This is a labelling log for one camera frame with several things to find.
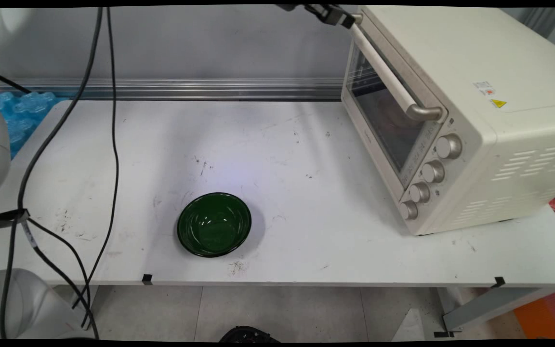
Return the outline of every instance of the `tiled floor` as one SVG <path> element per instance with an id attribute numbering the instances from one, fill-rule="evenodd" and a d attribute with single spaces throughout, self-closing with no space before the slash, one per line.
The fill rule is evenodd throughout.
<path id="1" fill-rule="evenodd" d="M 441 331 L 431 288 L 100 286 L 92 305 L 104 340 L 219 341 L 250 325 L 281 342 L 390 341 L 410 308 L 426 340 Z M 457 339 L 524 338 L 512 312 Z"/>

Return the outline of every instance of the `warning label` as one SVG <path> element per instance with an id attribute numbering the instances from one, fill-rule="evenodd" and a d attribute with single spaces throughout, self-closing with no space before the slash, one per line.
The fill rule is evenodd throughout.
<path id="1" fill-rule="evenodd" d="M 494 104 L 494 106 L 496 106 L 497 108 L 501 108 L 502 106 L 506 105 L 506 101 L 500 101 L 500 100 L 495 100 L 492 99 L 491 103 Z"/>
<path id="2" fill-rule="evenodd" d="M 494 97 L 496 96 L 496 90 L 494 89 L 493 86 L 491 86 L 491 83 L 487 82 L 487 81 L 481 81 L 481 82 L 473 82 L 472 85 L 475 86 L 475 88 L 483 95 L 485 95 L 485 97 L 487 98 L 487 100 L 489 100 L 489 102 L 494 105 L 495 108 L 502 108 L 502 106 L 506 105 L 506 101 L 500 101 L 498 99 L 494 99 Z"/>

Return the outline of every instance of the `table leg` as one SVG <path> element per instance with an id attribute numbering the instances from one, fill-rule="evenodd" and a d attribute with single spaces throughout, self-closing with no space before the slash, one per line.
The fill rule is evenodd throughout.
<path id="1" fill-rule="evenodd" d="M 492 288 L 462 304 L 458 288 L 438 289 L 447 332 L 463 331 L 553 293 L 555 288 Z"/>

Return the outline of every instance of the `black cable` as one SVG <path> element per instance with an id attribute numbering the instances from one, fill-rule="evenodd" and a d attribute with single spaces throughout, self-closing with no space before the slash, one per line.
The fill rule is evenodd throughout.
<path id="1" fill-rule="evenodd" d="M 0 75 L 0 81 L 2 81 L 3 83 L 6 83 L 7 85 L 14 87 L 18 90 L 20 90 L 21 92 L 25 93 L 25 94 L 29 94 L 31 92 L 31 90 L 25 88 L 22 85 L 19 85 L 18 83 L 15 83 L 14 81 L 10 81 L 9 79 L 7 79 L 6 77 L 3 77 L 2 75 Z"/>
<path id="2" fill-rule="evenodd" d="M 53 271 L 57 272 L 57 274 L 60 275 L 64 279 L 64 281 L 66 281 L 66 283 L 68 283 L 69 286 L 71 286 L 71 288 L 72 288 L 72 290 L 74 290 L 75 294 L 79 296 L 85 311 L 88 312 L 88 314 L 89 314 L 90 321 L 91 321 L 91 327 L 93 327 L 93 334 L 95 336 L 95 339 L 100 340 L 100 336 L 97 332 L 97 326 L 95 325 L 95 320 L 93 318 L 93 313 L 91 312 L 91 309 L 90 309 L 87 301 L 85 301 L 85 299 L 81 295 L 81 292 L 80 292 L 79 288 L 77 287 L 77 285 L 75 285 L 71 281 L 71 279 L 68 276 L 66 276 L 66 274 L 64 274 L 64 272 L 62 270 L 60 270 L 55 264 L 53 264 L 53 262 L 51 262 L 46 257 L 46 255 L 44 255 L 44 253 L 42 253 L 42 251 L 40 251 L 40 248 L 38 248 L 38 245 L 35 243 L 35 240 L 33 240 L 33 236 L 31 235 L 31 231 L 29 231 L 29 226 L 27 225 L 27 222 L 22 222 L 22 225 L 23 225 L 23 228 L 25 229 L 25 234 L 27 235 L 27 239 L 29 239 L 29 243 L 31 244 L 31 247 L 36 252 L 36 254 L 40 257 L 40 259 L 42 259 L 46 263 L 46 265 L 48 265 L 50 268 L 52 268 Z"/>
<path id="3" fill-rule="evenodd" d="M 68 109 L 64 113 L 63 117 L 61 117 L 61 119 L 59 120 L 59 123 L 57 123 L 57 125 L 55 126 L 55 129 L 53 129 L 53 131 L 48 135 L 48 137 L 46 138 L 46 140 L 44 140 L 40 148 L 38 148 L 38 151 L 36 152 L 36 154 L 34 154 L 33 158 L 31 158 L 31 162 L 29 162 L 29 165 L 27 166 L 25 175 L 23 175 L 23 180 L 20 182 L 20 189 L 18 190 L 18 209 L 23 208 L 23 197 L 25 196 L 25 188 L 27 187 L 27 180 L 29 180 L 29 175 L 31 175 L 31 171 L 33 171 L 33 167 L 35 167 L 36 162 L 40 158 L 40 155 L 42 155 L 42 152 L 44 152 L 44 150 L 46 149 L 46 146 L 48 146 L 48 144 L 51 143 L 51 140 L 53 139 L 53 137 L 55 137 L 55 135 L 62 127 L 62 125 L 64 125 L 64 123 L 68 119 L 68 116 L 70 116 L 70 113 L 72 112 L 72 110 L 74 110 L 74 107 L 77 105 L 77 102 L 79 101 L 79 99 L 81 98 L 81 95 L 83 94 L 84 88 L 87 85 L 87 81 L 89 80 L 89 76 L 91 74 L 91 68 L 93 67 L 93 60 L 95 58 L 95 48 L 97 47 L 97 38 L 100 36 L 101 24 L 102 24 L 102 7 L 98 7 L 97 20 L 95 22 L 93 42 L 91 42 L 91 52 L 89 56 L 89 61 L 87 62 L 87 68 L 85 70 L 83 81 L 81 82 L 81 86 L 79 88 L 79 92 L 76 94 L 76 96 L 74 96 L 74 99 L 68 106 Z"/>
<path id="4" fill-rule="evenodd" d="M 101 24 L 102 24 L 102 7 L 98 7 L 97 8 L 97 19 L 96 19 L 96 22 L 95 22 L 95 30 L 94 30 L 94 33 L 93 33 L 93 41 L 91 42 L 90 57 L 89 57 L 89 61 L 87 63 L 87 68 L 85 70 L 83 81 L 81 82 L 81 85 L 80 85 L 80 88 L 79 88 L 79 92 L 77 92 L 77 95 L 74 97 L 74 99 L 72 100 L 72 102 L 68 106 L 68 109 L 66 110 L 64 115 L 59 120 L 59 123 L 57 123 L 57 125 L 55 126 L 55 129 L 53 129 L 53 131 L 49 134 L 49 136 L 46 138 L 46 140 L 44 140 L 44 143 L 42 143 L 42 145 L 40 145 L 40 148 L 38 149 L 36 154 L 34 154 L 33 158 L 31 159 L 31 162 L 29 162 L 29 165 L 28 165 L 28 167 L 25 171 L 25 174 L 23 176 L 23 179 L 20 183 L 20 189 L 18 191 L 18 206 L 23 206 L 23 197 L 25 195 L 25 188 L 27 186 L 27 181 L 29 180 L 29 175 L 31 175 L 31 171 L 33 171 L 33 167 L 35 167 L 36 162 L 40 158 L 40 155 L 42 155 L 42 152 L 44 152 L 44 150 L 46 149 L 46 146 L 48 146 L 48 144 L 51 142 L 53 137 L 55 137 L 55 135 L 57 134 L 59 129 L 62 127 L 62 125 L 64 125 L 64 123 L 68 119 L 68 116 L 70 116 L 70 113 L 72 112 L 75 105 L 79 101 L 81 95 L 83 94 L 84 88 L 87 85 L 87 81 L 89 80 L 89 76 L 91 74 L 91 68 L 93 67 L 93 61 L 94 61 L 94 58 L 95 58 L 95 49 L 97 47 L 97 38 L 100 35 Z M 2 323 L 2 322 L 5 323 L 5 318 L 6 318 L 6 303 L 7 303 L 7 289 L 8 289 L 7 286 L 9 286 L 9 277 L 11 276 L 11 272 L 12 272 L 12 260 L 13 260 L 13 254 L 14 254 L 14 249 L 13 249 L 14 243 L 13 243 L 13 241 L 14 241 L 14 237 L 15 237 L 15 233 L 16 233 L 16 224 L 17 224 L 16 222 L 17 222 L 17 220 L 18 220 L 18 217 L 15 217 L 14 222 L 13 222 L 13 226 L 12 226 L 12 230 L 11 230 L 11 242 L 10 242 L 11 250 L 9 251 L 9 254 L 8 254 L 8 267 L 6 268 L 6 281 L 4 282 L 4 294 L 2 294 L 2 299 L 1 299 L 0 323 Z M 38 250 L 37 246 L 34 247 L 34 250 L 36 250 L 38 255 L 41 254 L 41 252 L 40 252 L 40 250 Z M 93 314 L 91 313 L 89 306 L 87 305 L 84 298 L 81 296 L 77 287 L 70 281 L 70 279 L 68 279 L 68 277 L 63 272 L 61 272 L 61 270 L 59 270 L 43 254 L 42 254 L 41 258 L 44 260 L 44 262 L 49 264 L 49 266 L 51 266 L 51 268 L 53 268 L 53 270 L 55 270 L 55 272 L 57 272 L 61 277 L 63 277 L 66 280 L 66 282 L 68 282 L 68 284 L 73 287 L 73 289 L 75 290 L 77 295 L 79 295 L 79 299 L 83 303 L 83 306 L 84 306 L 85 310 L 89 312 L 88 314 L 89 314 L 89 317 L 91 319 L 91 323 L 94 327 L 95 336 L 97 338 L 97 328 L 95 327 L 95 321 L 93 321 Z M 5 327 L 3 327 L 3 328 L 0 327 L 0 334 L 1 334 L 2 338 L 6 338 Z"/>
<path id="5" fill-rule="evenodd" d="M 10 277 L 12 275 L 12 263 L 14 260 L 14 241 L 16 240 L 16 224 L 18 216 L 15 216 L 12 222 L 12 230 L 10 231 L 10 248 L 8 250 L 8 264 L 6 266 L 6 279 L 4 279 L 4 290 L 1 293 L 1 307 L 0 307 L 0 335 L 2 339 L 7 338 L 6 334 L 6 305 L 7 305 L 7 292 L 10 288 Z"/>
<path id="6" fill-rule="evenodd" d="M 108 23 L 108 42 L 110 43 L 110 74 L 113 81 L 113 116 L 112 116 L 112 123 L 111 123 L 111 137 L 113 142 L 113 152 L 115 153 L 115 192 L 113 194 L 113 206 L 110 211 L 110 222 L 108 224 L 108 232 L 106 233 L 106 239 L 104 240 L 104 244 L 102 244 L 102 248 L 100 249 L 100 253 L 97 255 L 97 259 L 93 264 L 93 268 L 91 269 L 91 273 L 89 274 L 89 281 L 93 278 L 93 274 L 95 269 L 97 268 L 97 264 L 100 261 L 100 257 L 102 257 L 102 253 L 106 248 L 106 244 L 108 243 L 108 239 L 110 238 L 110 231 L 113 229 L 113 220 L 115 219 L 115 203 L 117 202 L 117 187 L 119 186 L 119 155 L 117 154 L 117 143 L 115 143 L 115 117 L 117 114 L 117 86 L 115 85 L 115 50 L 113 48 L 113 31 L 110 24 L 110 7 L 106 7 L 106 22 Z M 83 288 L 84 293 L 85 289 L 88 289 L 89 285 L 86 285 Z M 76 307 L 79 303 L 79 299 L 72 305 L 72 309 Z M 85 318 L 83 319 L 83 323 L 81 326 L 84 325 L 87 319 L 87 314 L 85 314 Z"/>
<path id="7" fill-rule="evenodd" d="M 48 230 L 47 228 L 41 226 L 38 222 L 36 222 L 35 220 L 28 218 L 29 222 L 31 222 L 34 226 L 38 227 L 40 230 L 44 231 L 45 233 L 48 233 L 48 235 L 51 235 L 52 237 L 54 237 L 55 239 L 58 239 L 59 241 L 63 242 L 66 246 L 68 246 L 68 248 L 70 248 L 70 250 L 72 251 L 72 253 L 74 253 L 75 258 L 77 259 L 77 261 L 79 262 L 79 266 L 81 268 L 81 272 L 83 272 L 83 279 L 85 281 L 85 285 L 89 286 L 89 280 L 87 279 L 87 273 L 85 272 L 84 266 L 83 266 L 83 262 L 81 261 L 81 257 L 79 257 L 79 253 L 77 253 L 77 250 L 74 249 L 74 247 L 68 242 L 66 241 L 64 238 L 60 237 L 59 235 L 53 233 L 52 231 Z M 87 289 L 87 305 L 89 305 L 91 307 L 91 293 L 90 290 Z"/>

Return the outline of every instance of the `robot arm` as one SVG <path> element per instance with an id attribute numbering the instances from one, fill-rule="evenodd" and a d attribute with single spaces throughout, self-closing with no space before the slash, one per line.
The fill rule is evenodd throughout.
<path id="1" fill-rule="evenodd" d="M 299 4 L 287 4 L 287 5 L 278 5 L 281 9 L 285 11 L 292 11 L 295 7 L 299 6 Z M 358 23 L 359 15 L 357 14 L 350 14 L 344 9 L 342 9 L 339 5 L 305 5 L 304 8 L 306 11 L 310 13 L 314 13 L 317 16 L 318 20 L 322 23 L 330 24 L 331 26 L 335 26 L 337 24 L 341 24 L 346 29 L 350 29 L 354 23 Z"/>

